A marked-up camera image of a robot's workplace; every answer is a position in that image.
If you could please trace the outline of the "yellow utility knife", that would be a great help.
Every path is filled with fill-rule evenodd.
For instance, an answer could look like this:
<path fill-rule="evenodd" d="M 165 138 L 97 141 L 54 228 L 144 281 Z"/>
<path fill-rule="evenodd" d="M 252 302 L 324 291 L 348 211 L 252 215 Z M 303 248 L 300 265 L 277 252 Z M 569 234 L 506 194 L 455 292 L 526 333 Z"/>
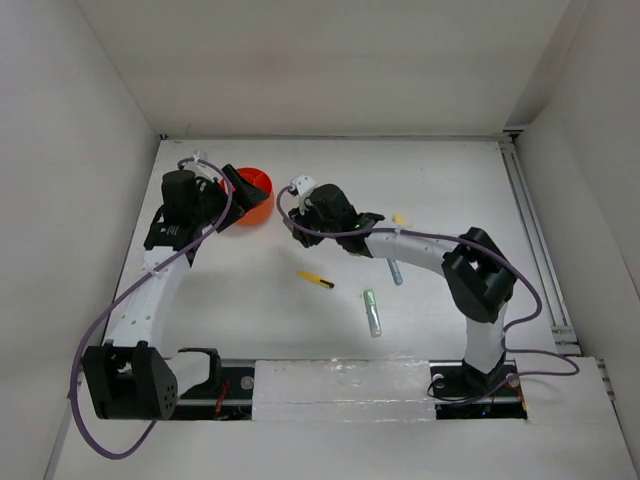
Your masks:
<path fill-rule="evenodd" d="M 298 271 L 297 274 L 300 278 L 308 282 L 311 282 L 313 284 L 322 286 L 323 288 L 333 289 L 335 287 L 335 284 L 333 282 L 326 280 L 320 276 L 314 275 L 312 273 L 305 272 L 305 271 Z"/>

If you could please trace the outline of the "blue pen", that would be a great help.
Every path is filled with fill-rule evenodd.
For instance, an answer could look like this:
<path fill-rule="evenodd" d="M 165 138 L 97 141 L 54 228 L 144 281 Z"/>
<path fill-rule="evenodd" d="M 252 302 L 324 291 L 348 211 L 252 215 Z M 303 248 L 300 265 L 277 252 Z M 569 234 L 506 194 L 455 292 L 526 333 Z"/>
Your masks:
<path fill-rule="evenodd" d="M 388 259 L 387 263 L 388 263 L 388 266 L 389 266 L 389 269 L 390 269 L 394 284 L 396 286 L 402 285 L 403 284 L 403 276 L 401 274 L 401 271 L 400 271 L 398 263 L 393 259 Z"/>

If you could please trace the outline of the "green capped marker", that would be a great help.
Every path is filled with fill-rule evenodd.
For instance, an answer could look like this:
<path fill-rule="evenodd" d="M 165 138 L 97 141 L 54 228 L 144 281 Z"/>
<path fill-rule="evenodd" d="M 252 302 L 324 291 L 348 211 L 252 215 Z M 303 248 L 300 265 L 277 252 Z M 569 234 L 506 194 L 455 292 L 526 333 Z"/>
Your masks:
<path fill-rule="evenodd" d="M 382 328 L 374 291 L 372 289 L 366 289 L 363 292 L 363 299 L 370 335 L 372 338 L 378 338 L 382 335 Z"/>

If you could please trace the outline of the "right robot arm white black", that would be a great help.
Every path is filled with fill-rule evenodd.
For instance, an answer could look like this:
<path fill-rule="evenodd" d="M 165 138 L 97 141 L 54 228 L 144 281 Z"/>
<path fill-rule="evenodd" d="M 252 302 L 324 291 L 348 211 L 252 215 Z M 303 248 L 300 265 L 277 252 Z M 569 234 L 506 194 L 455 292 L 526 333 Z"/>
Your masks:
<path fill-rule="evenodd" d="M 407 263 L 442 276 L 466 318 L 466 349 L 456 369 L 459 384 L 442 392 L 462 399 L 495 387 L 505 360 L 504 316 L 516 277 L 502 264 L 504 255 L 484 230 L 471 228 L 459 237 L 440 239 L 380 227 L 384 216 L 357 212 L 339 187 L 318 185 L 305 175 L 285 191 L 298 205 L 284 215 L 284 222 L 304 247 L 333 239 L 351 255 Z"/>

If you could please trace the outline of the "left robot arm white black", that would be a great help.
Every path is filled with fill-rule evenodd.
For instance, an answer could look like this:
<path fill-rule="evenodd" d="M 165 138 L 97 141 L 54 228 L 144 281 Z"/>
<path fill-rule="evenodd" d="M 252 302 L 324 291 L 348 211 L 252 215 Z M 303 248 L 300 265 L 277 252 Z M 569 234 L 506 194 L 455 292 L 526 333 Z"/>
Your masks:
<path fill-rule="evenodd" d="M 186 166 L 163 175 L 162 203 L 144 241 L 147 280 L 128 297 L 124 313 L 81 366 L 101 419 L 168 420 L 181 396 L 212 396 L 224 386 L 214 348 L 189 347 L 166 358 L 163 332 L 178 287 L 191 269 L 204 231 L 220 233 L 264 204 L 267 191 L 227 164 L 223 179 Z"/>

